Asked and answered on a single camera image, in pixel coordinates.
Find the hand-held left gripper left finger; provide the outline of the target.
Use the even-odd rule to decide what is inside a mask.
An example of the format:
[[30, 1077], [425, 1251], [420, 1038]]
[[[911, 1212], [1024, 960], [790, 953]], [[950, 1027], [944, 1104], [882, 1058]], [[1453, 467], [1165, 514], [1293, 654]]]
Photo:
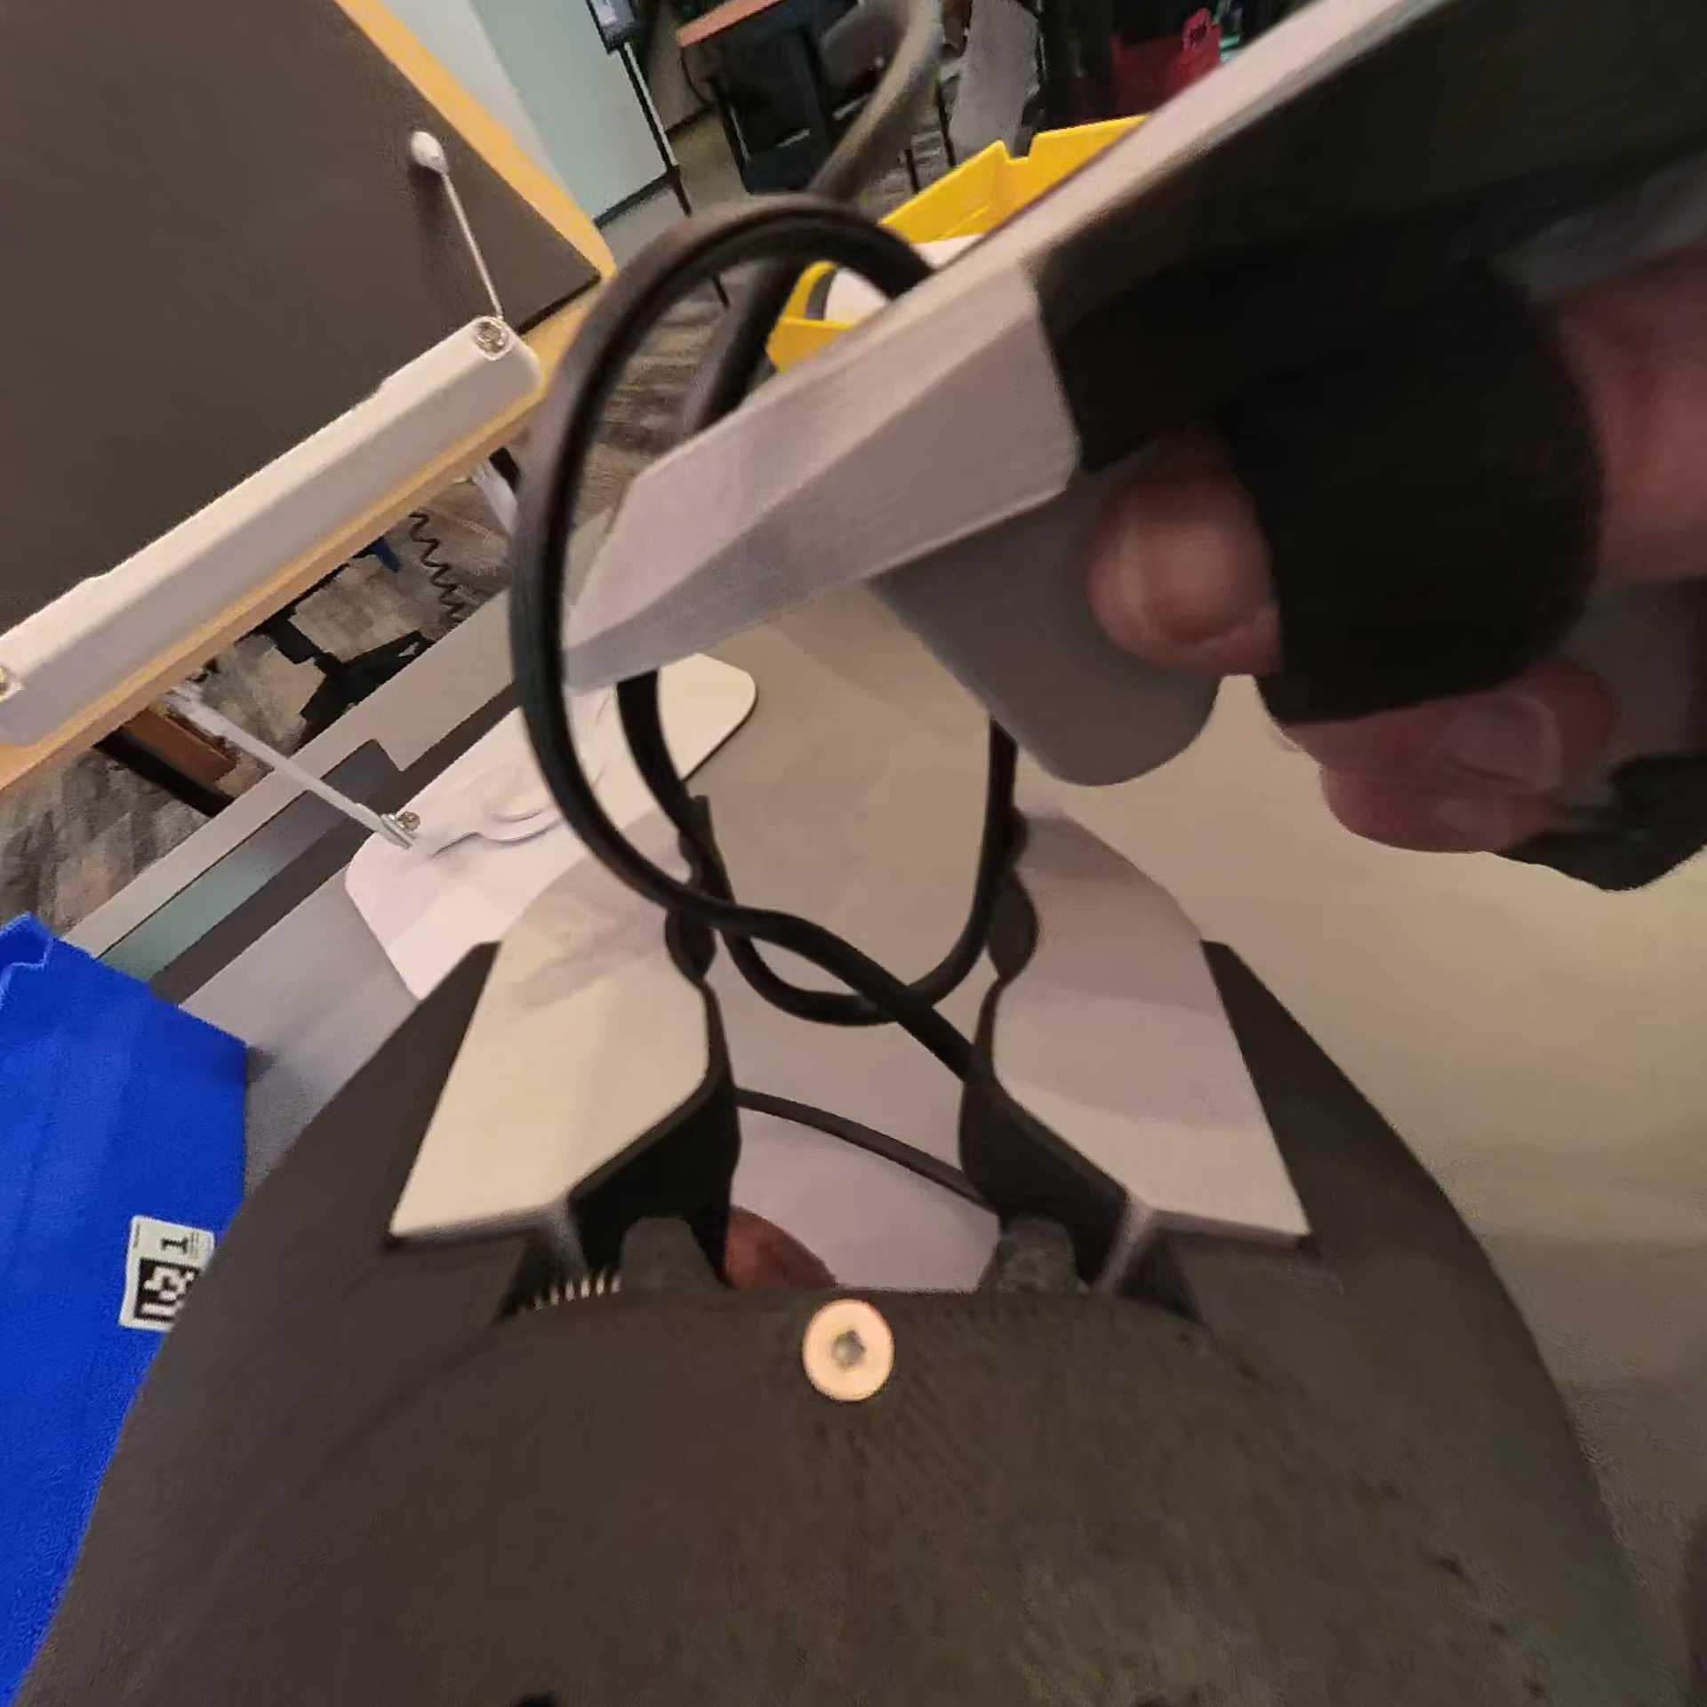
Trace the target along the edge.
[[738, 1163], [727, 1040], [662, 908], [585, 859], [484, 978], [395, 1200], [397, 1243], [530, 1232], [617, 1250], [662, 1216], [719, 1250]]

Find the white stand base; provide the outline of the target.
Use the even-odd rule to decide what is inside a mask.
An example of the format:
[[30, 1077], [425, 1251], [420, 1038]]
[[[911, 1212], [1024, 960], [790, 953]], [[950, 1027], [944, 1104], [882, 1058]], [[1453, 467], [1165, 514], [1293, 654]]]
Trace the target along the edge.
[[[751, 718], [756, 679], [697, 654], [658, 677], [667, 754], [694, 775]], [[615, 690], [569, 707], [578, 759], [608, 819], [630, 832], [656, 814], [624, 736]], [[402, 816], [404, 848], [372, 835], [345, 892], [402, 987], [425, 999], [473, 949], [498, 944], [587, 850], [551, 800], [519, 711], [511, 711], [429, 782]]]

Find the large blue bin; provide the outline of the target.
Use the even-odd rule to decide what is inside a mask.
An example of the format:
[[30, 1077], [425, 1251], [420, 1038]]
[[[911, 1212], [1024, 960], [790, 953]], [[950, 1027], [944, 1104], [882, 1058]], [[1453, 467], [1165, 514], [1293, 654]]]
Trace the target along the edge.
[[246, 1195], [247, 1045], [23, 914], [2, 930], [2, 1700]]

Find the black board with wooden rim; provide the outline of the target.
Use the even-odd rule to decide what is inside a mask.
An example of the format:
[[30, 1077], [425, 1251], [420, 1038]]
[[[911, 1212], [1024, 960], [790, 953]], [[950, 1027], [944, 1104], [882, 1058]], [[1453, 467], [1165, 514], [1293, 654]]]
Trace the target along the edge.
[[386, 3], [4, 3], [4, 793], [512, 444], [605, 236]]

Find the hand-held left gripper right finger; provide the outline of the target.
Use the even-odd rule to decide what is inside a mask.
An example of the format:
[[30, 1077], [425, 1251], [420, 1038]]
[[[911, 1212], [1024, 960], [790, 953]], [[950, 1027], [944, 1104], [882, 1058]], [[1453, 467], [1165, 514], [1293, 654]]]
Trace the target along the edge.
[[1074, 1250], [1312, 1234], [1195, 923], [1080, 821], [1028, 818], [998, 892], [960, 1163]]

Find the person's left hand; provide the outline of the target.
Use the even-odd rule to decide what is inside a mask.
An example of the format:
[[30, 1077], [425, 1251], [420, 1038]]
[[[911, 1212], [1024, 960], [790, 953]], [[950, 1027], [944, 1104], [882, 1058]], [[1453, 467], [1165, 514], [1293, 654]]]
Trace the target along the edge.
[[841, 1287], [816, 1251], [743, 1205], [729, 1211], [722, 1273], [731, 1289], [747, 1292], [831, 1292]]

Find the yellow bin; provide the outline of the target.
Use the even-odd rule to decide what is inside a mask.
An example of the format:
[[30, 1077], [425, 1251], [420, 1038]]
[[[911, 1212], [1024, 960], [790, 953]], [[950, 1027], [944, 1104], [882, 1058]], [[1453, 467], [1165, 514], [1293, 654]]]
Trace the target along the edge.
[[[1147, 115], [1131, 115], [1039, 133], [1024, 154], [992, 142], [879, 222], [932, 268], [943, 268], [1145, 121]], [[800, 366], [886, 306], [886, 291], [852, 268], [809, 266], [770, 332], [767, 370], [786, 373]]]

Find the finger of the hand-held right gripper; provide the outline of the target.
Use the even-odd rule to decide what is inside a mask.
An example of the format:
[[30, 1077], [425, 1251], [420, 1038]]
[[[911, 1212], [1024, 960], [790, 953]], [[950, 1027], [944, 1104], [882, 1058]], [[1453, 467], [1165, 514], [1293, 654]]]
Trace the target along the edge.
[[992, 234], [635, 480], [566, 620], [576, 691], [1078, 503], [1053, 252]]

